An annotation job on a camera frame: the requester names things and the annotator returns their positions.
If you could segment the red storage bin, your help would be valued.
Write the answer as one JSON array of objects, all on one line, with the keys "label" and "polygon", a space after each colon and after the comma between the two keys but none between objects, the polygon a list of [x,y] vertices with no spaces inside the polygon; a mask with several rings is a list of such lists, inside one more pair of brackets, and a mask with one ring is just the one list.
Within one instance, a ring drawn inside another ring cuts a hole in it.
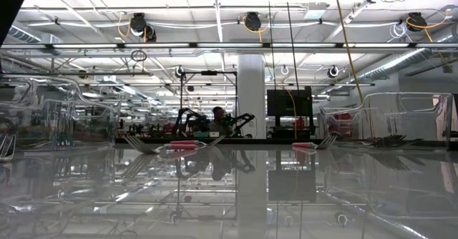
[{"label": "red storage bin", "polygon": [[342,137],[351,136],[352,116],[349,113],[334,114],[328,123],[328,131],[331,134],[340,135]]}]

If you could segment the white building column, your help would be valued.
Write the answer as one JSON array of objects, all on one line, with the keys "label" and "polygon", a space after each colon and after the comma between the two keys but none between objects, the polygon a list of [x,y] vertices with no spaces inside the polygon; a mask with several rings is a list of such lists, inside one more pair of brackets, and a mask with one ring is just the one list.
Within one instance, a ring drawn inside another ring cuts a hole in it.
[{"label": "white building column", "polygon": [[260,54],[238,56],[238,103],[240,114],[255,116],[242,128],[243,134],[265,139],[265,62]]}]

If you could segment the clear plastic bin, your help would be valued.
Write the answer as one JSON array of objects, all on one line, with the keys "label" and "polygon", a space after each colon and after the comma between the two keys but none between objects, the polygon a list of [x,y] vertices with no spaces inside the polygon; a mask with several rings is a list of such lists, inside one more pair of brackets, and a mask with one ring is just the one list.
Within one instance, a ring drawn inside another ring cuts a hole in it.
[{"label": "clear plastic bin", "polygon": [[109,147],[115,143],[120,107],[87,99],[71,79],[34,74],[0,74],[0,134],[16,135],[18,145],[71,140],[63,151]]},{"label": "clear plastic bin", "polygon": [[368,94],[355,107],[320,108],[321,126],[325,135],[334,114],[352,116],[351,136],[343,141],[368,142],[374,145],[382,137],[406,135],[405,140],[422,142],[450,141],[454,96],[431,92],[377,92]]}]

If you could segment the person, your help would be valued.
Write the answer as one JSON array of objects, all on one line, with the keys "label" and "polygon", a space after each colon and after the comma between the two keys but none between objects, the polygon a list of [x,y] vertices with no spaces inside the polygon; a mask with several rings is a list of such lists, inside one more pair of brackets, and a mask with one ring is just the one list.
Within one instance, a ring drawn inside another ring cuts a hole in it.
[{"label": "person", "polygon": [[232,127],[224,123],[225,111],[222,107],[213,108],[213,120],[209,123],[210,132],[218,132],[220,136],[232,134]]}]

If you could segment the long ceiling light strip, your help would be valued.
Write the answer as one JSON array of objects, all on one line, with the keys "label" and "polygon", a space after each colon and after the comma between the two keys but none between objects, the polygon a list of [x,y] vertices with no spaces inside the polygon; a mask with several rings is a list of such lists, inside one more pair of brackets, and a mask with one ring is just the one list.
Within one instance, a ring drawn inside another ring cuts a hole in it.
[{"label": "long ceiling light strip", "polygon": [[3,44],[0,49],[422,49],[458,48],[458,43],[132,43],[132,44]]}]

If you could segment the silver ventilation duct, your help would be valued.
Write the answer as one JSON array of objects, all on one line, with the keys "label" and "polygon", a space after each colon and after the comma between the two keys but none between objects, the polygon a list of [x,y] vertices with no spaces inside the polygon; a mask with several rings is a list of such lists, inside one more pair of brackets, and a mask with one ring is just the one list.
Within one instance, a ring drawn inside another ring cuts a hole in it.
[{"label": "silver ventilation duct", "polygon": [[15,21],[3,42],[3,52],[26,53],[30,57],[58,57],[63,51],[54,47],[63,41],[54,34],[34,30]]},{"label": "silver ventilation duct", "polygon": [[439,49],[458,47],[458,23],[448,26],[431,35],[432,42],[417,42],[414,48],[401,54],[392,54],[362,69],[356,74],[358,79],[375,80],[429,59]]}]

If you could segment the black frame rig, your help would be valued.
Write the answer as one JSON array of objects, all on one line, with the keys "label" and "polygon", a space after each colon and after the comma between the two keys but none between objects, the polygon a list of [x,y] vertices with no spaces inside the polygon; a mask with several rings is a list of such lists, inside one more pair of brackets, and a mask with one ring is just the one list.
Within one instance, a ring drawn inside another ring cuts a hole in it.
[{"label": "black frame rig", "polygon": [[234,72],[227,72],[227,71],[215,71],[215,70],[204,70],[200,72],[183,72],[182,77],[180,78],[180,109],[184,108],[183,107],[183,91],[185,87],[185,82],[189,82],[196,74],[200,76],[218,76],[218,75],[223,75],[227,80],[233,83],[233,86],[235,87],[235,100],[238,100],[238,78],[237,75],[238,73],[236,71]]}]

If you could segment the black monitor on stand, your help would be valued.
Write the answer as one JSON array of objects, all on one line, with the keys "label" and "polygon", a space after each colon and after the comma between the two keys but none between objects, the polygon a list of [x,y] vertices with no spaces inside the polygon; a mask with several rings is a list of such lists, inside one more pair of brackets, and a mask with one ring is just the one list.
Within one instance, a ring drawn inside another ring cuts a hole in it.
[{"label": "black monitor on stand", "polygon": [[267,115],[275,118],[273,139],[309,140],[315,135],[311,87],[300,90],[269,89]]}]

